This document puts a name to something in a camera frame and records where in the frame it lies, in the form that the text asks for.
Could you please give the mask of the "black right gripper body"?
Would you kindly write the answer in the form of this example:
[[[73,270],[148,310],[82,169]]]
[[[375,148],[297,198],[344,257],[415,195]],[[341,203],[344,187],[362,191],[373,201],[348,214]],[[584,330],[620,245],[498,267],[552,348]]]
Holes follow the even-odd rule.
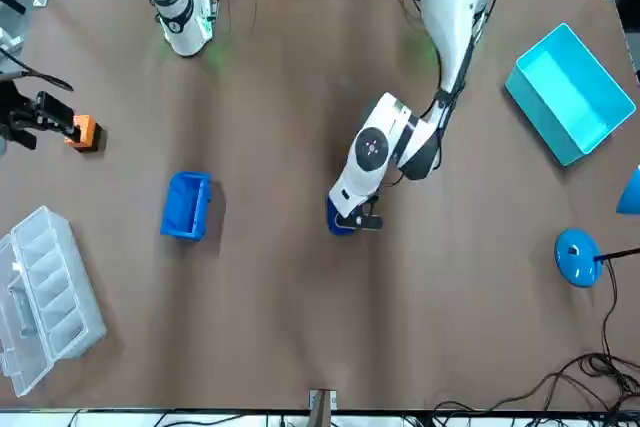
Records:
[[[1,82],[1,138],[7,142],[35,150],[36,136],[29,132],[35,126],[31,100],[19,93],[13,81]]]

